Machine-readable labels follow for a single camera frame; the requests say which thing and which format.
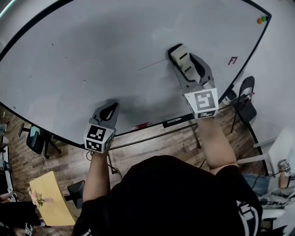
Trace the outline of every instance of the flower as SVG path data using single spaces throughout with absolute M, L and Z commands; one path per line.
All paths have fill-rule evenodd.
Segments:
M 32 198 L 32 202 L 37 207 L 41 207 L 44 203 L 44 200 L 42 199 L 42 194 L 37 193 L 36 191 L 33 191 L 31 188 L 28 188 L 29 195 Z

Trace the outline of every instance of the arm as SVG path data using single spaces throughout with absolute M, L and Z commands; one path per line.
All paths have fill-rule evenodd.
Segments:
M 105 196 L 110 192 L 110 177 L 106 154 L 92 155 L 83 191 L 83 202 Z
M 279 170 L 281 171 L 280 173 L 280 178 L 279 178 L 279 186 L 281 189 L 285 189 L 288 187 L 288 183 L 289 183 L 289 177 L 285 176 L 285 166 L 280 166 Z
M 236 156 L 220 126 L 212 118 L 197 120 L 210 172 L 214 175 L 227 165 L 236 165 Z
M 5 200 L 7 200 L 8 198 L 10 198 L 10 194 L 9 194 L 9 193 L 2 194 L 2 195 L 0 195 L 0 202 L 1 202 L 1 201 L 5 201 Z

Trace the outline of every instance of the wooden floor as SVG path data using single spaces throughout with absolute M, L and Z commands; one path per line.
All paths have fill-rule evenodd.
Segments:
M 237 159 L 259 155 L 258 151 L 253 148 L 254 141 L 249 130 L 241 122 L 235 126 L 234 131 L 230 134 L 233 115 L 234 113 L 231 108 L 224 109 L 216 116 L 216 120 L 221 125 L 224 134 L 233 147 Z M 29 181 L 47 173 L 47 164 L 49 171 L 56 172 L 58 182 L 65 195 L 68 194 L 68 185 L 86 179 L 90 164 L 86 159 L 86 150 L 54 141 L 58 148 L 62 150 L 62 154 L 56 153 L 54 149 L 51 150 L 49 152 L 50 159 L 47 160 L 46 164 L 42 155 L 37 155 L 27 147 L 26 138 L 28 133 L 24 132 L 21 137 L 18 137 L 21 123 L 25 123 L 23 120 L 12 115 L 10 112 L 6 112 L 6 116 L 0 120 L 0 123 L 8 123 L 5 136 L 9 138 L 9 156 L 13 169 L 12 180 L 15 190 L 22 191 L 27 195 L 26 201 L 30 200 L 26 191 Z M 157 125 L 119 136 L 115 138 L 112 147 L 165 133 L 188 124 L 188 122 L 185 122 L 166 129 L 162 125 Z M 25 127 L 29 128 L 30 125 L 25 123 Z M 191 128 L 147 142 L 110 151 L 112 164 L 121 171 L 122 175 L 126 174 L 132 165 L 155 155 L 175 156 L 194 166 L 200 166 L 204 160 L 202 149 L 197 148 Z M 208 169 L 206 163 L 202 168 Z M 246 173 L 264 174 L 261 162 L 245 164 L 241 166 L 241 170 Z M 117 184 L 119 180 L 118 174 L 110 174 L 111 187 Z M 80 210 L 76 209 L 72 202 L 69 202 L 69 205 L 74 216 L 77 218 Z M 72 227 L 55 228 L 63 236 L 71 234 Z M 45 228 L 38 229 L 35 235 L 58 236 L 59 234 L 53 228 Z

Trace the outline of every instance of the metal bar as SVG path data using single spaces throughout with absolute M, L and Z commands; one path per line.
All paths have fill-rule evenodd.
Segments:
M 224 107 L 222 107 L 222 108 L 220 108 L 220 109 L 218 109 L 218 110 L 221 111 L 221 110 L 226 109 L 226 108 L 229 108 L 229 107 L 232 107 L 232 105 L 231 105 L 231 104 L 226 105 L 226 106 L 224 106 Z
M 230 133 L 232 133 L 232 131 L 233 131 L 233 129 L 234 129 L 235 122 L 236 122 L 236 111 L 235 111 L 234 121 L 233 121 L 233 123 L 232 123 Z
M 239 120 L 237 121 L 237 122 L 235 122 L 235 125 L 237 124 L 237 123 L 239 123 L 241 121 L 241 119 L 239 118 Z
M 121 146 L 111 147 L 111 148 L 110 148 L 110 151 L 111 151 L 111 150 L 118 149 L 118 148 L 127 147 L 127 146 L 130 146 L 130 145 L 133 145 L 133 144 L 137 144 L 137 143 L 145 142 L 145 141 L 148 141 L 148 140 L 151 140 L 151 139 L 154 139 L 154 138 L 159 138 L 159 137 L 162 137 L 162 136 L 165 136 L 165 135 L 168 135 L 168 134 L 172 134 L 172 133 L 175 133 L 175 132 L 177 132 L 177 131 L 181 131 L 181 130 L 184 130 L 184 129 L 186 129 L 186 128 L 192 127 L 192 126 L 194 126 L 194 125 L 197 125 L 197 123 L 193 123 L 193 124 L 190 124 L 190 125 L 184 126 L 184 127 L 182 127 L 182 128 L 179 128 L 179 129 L 176 129 L 176 130 L 172 130 L 172 131 L 169 131 L 169 132 L 167 132 L 167 133 L 160 134 L 160 135 L 156 135 L 156 136 L 153 136 L 153 137 L 150 137 L 150 138 L 142 139 L 142 140 L 139 140 L 139 141 L 136 141 L 136 142 L 127 143 L 127 144 L 124 144 L 124 145 L 121 145 Z
M 259 156 L 254 156 L 254 157 L 239 159 L 237 161 L 237 163 L 238 164 L 244 164 L 244 163 L 249 163 L 249 162 L 254 162 L 254 161 L 265 160 L 267 158 L 269 158 L 269 155 L 266 153 L 266 154 L 262 154 L 262 155 L 259 155 Z
M 263 146 L 263 145 L 266 145 L 268 143 L 271 143 L 271 142 L 274 142 L 275 140 L 277 139 L 277 136 L 273 137 L 273 138 L 270 138 L 269 140 L 266 140 L 264 142 L 258 142 L 256 144 L 253 145 L 254 148 L 257 148 L 257 147 L 260 147 L 260 146 Z
M 30 132 L 31 129 L 29 129 L 29 128 L 23 128 L 23 131 L 25 131 L 25 132 Z
M 197 148 L 198 148 L 198 149 L 201 149 L 201 144 L 200 144 L 200 142 L 199 142 L 198 136 L 197 136 L 197 134 L 196 134 L 196 132 L 195 132 L 195 128 L 194 128 L 193 126 L 192 126 L 192 130 L 193 130 L 193 133 L 194 133 L 195 139 L 196 139 L 196 141 L 197 141 Z
M 194 127 L 194 130 L 196 130 L 198 127 L 199 127 L 199 126 L 198 126 L 198 125 L 196 125 L 196 126 Z
M 109 153 L 107 154 L 107 158 L 109 159 L 109 165 L 110 165 L 110 168 L 111 168 L 112 175 L 116 174 L 117 171 L 112 168 L 112 161 L 111 161 L 111 157 L 110 157 Z

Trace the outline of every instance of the cable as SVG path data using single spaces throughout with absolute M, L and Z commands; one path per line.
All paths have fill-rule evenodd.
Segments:
M 87 160 L 91 161 L 91 159 L 88 158 L 88 153 L 90 153 L 90 155 L 92 156 L 93 155 L 93 151 L 89 151 L 89 152 L 86 153 Z M 116 167 L 113 167 L 113 166 L 109 165 L 109 164 L 107 164 L 107 165 L 109 167 L 111 167 L 113 170 L 115 170 L 119 174 L 119 176 L 121 178 L 121 181 L 122 181 L 123 177 L 122 177 L 122 174 L 121 174 L 120 170 L 118 168 L 116 168 Z
M 277 174 L 279 174 L 279 173 L 281 173 L 281 172 L 283 172 L 283 171 L 279 171 L 278 173 L 276 173 L 276 174 L 273 174 L 273 175 L 266 175 L 266 176 L 261 176 L 261 175 L 258 175 L 257 177 L 256 177 L 256 179 L 255 179 L 255 181 L 254 181 L 254 184 L 253 184 L 253 186 L 252 186 L 252 188 L 251 189 L 253 189 L 254 188 L 254 186 L 255 186 L 255 184 L 256 184 L 256 182 L 257 182 L 257 179 L 259 178 L 259 177 L 261 177 L 261 178 L 265 178 L 265 177 L 273 177 L 273 176 L 275 176 L 275 175 L 277 175 Z
M 88 153 L 90 153 L 90 151 L 86 153 L 86 158 L 87 158 L 87 160 L 90 160 L 90 159 L 88 158 Z
M 122 177 L 121 172 L 119 171 L 119 169 L 116 168 L 116 167 L 113 167 L 113 166 L 111 166 L 111 165 L 109 165 L 109 164 L 107 164 L 107 165 L 108 165 L 109 167 L 111 167 L 113 170 L 115 170 L 115 171 L 119 174 L 119 176 L 120 176 L 120 178 L 121 178 L 121 181 L 122 181 L 123 177 Z
M 260 194 L 260 193 L 257 193 L 257 192 L 255 192 L 255 191 L 254 191 L 254 193 L 256 193 L 256 194 L 258 194 L 258 195 L 260 195 L 260 196 L 262 197 L 262 194 Z
M 278 202 L 278 201 L 260 201 L 260 203 L 262 205 L 277 205 L 279 206 L 278 209 L 284 209 L 286 206 L 292 205 L 293 203 L 295 203 L 295 201 L 292 201 L 291 199 L 289 199 L 286 202 Z
M 41 229 L 42 232 L 43 232 L 43 234 L 45 234 L 43 228 L 49 228 L 49 227 L 51 227 L 51 226 L 42 226 L 42 227 L 39 227 L 39 228 L 37 228 L 37 229 L 34 228 L 34 229 L 35 229 L 35 232 L 34 232 L 34 233 L 36 233 L 37 230 Z
M 20 200 L 20 201 L 23 201 L 23 200 L 25 200 L 26 199 L 26 195 L 23 193 L 23 192 L 21 192 L 21 191 L 17 191 L 17 190 L 13 190 L 14 192 L 19 192 L 19 193 L 21 193 L 22 195 L 24 195 L 24 198 L 22 199 L 22 200 Z
M 62 234 L 60 234 L 58 231 L 57 231 L 57 229 L 56 228 L 54 228 L 55 230 L 56 230 L 56 232 L 59 234 L 59 236 L 63 236 Z
M 45 158 L 45 156 L 42 154 L 42 156 L 43 156 L 43 158 L 44 158 L 44 160 L 45 160 L 45 162 L 46 162 L 46 165 L 47 165 L 47 173 L 49 173 L 49 169 L 48 169 L 48 163 L 47 163 L 47 161 L 46 161 L 46 158 Z
M 204 159 L 204 161 L 202 162 L 202 164 L 200 165 L 199 169 L 204 165 L 206 159 Z

